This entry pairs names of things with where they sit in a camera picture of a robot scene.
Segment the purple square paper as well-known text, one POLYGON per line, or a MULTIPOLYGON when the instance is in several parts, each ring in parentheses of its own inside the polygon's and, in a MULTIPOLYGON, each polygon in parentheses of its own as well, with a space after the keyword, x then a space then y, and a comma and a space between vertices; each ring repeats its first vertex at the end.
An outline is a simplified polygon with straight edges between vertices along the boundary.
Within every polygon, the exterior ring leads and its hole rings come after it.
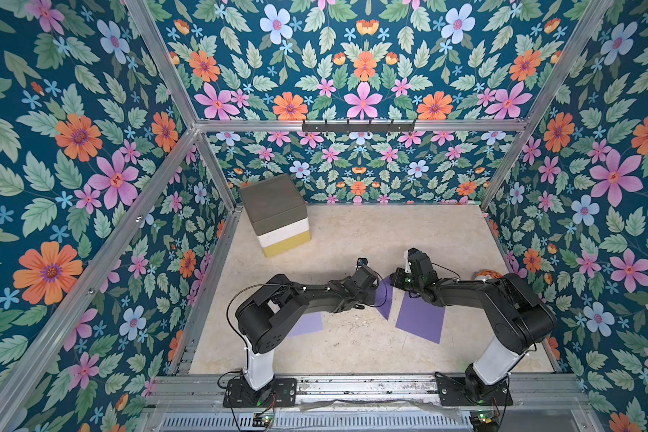
POLYGON ((378 311, 385 320, 389 320, 390 318, 392 301, 393 287, 390 278, 386 277, 379 283, 374 298, 374 308, 376 308, 376 311, 378 311))
POLYGON ((428 304, 403 304, 396 322, 396 328, 439 344, 445 320, 446 309, 428 304))

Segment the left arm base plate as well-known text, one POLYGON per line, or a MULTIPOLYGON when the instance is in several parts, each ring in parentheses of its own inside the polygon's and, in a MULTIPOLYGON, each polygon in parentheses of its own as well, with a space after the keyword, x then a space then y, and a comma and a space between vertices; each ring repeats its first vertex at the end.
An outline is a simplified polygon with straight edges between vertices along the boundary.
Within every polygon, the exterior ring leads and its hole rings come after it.
POLYGON ((293 378, 275 378, 260 390, 254 390, 245 378, 228 381, 222 406, 224 408, 288 408, 295 405, 298 381, 293 378))

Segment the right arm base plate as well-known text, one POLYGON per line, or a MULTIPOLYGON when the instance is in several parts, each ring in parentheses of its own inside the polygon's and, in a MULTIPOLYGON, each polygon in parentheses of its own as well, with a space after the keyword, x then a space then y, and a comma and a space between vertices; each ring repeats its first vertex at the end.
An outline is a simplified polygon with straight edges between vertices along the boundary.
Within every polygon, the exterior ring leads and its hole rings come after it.
POLYGON ((453 377, 435 372, 438 397, 443 407, 512 406, 509 376, 495 384, 484 384, 476 374, 453 377))

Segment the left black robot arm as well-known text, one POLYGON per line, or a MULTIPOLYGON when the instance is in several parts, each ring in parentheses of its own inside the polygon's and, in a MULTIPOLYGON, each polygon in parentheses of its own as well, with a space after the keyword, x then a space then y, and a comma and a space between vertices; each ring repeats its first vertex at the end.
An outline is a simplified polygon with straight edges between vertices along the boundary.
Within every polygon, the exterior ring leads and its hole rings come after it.
POLYGON ((242 379, 248 388, 260 392, 271 385, 275 349, 303 316, 373 308, 381 282, 367 260, 360 258, 353 275, 324 284, 301 284, 284 274, 258 284, 257 291, 237 307, 231 326, 245 345, 242 379))

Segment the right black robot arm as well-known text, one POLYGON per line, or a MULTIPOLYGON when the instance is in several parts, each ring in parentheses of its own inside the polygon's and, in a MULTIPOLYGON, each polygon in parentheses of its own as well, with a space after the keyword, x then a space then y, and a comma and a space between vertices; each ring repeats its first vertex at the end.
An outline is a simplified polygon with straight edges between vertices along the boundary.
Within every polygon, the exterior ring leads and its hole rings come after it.
POLYGON ((429 256, 411 248, 406 264, 390 275, 391 286, 432 306, 480 309, 493 338, 478 360, 466 368, 463 388, 473 400, 506 382, 511 370, 531 347, 543 342, 556 327, 554 313, 520 276, 462 280, 440 277, 429 256))

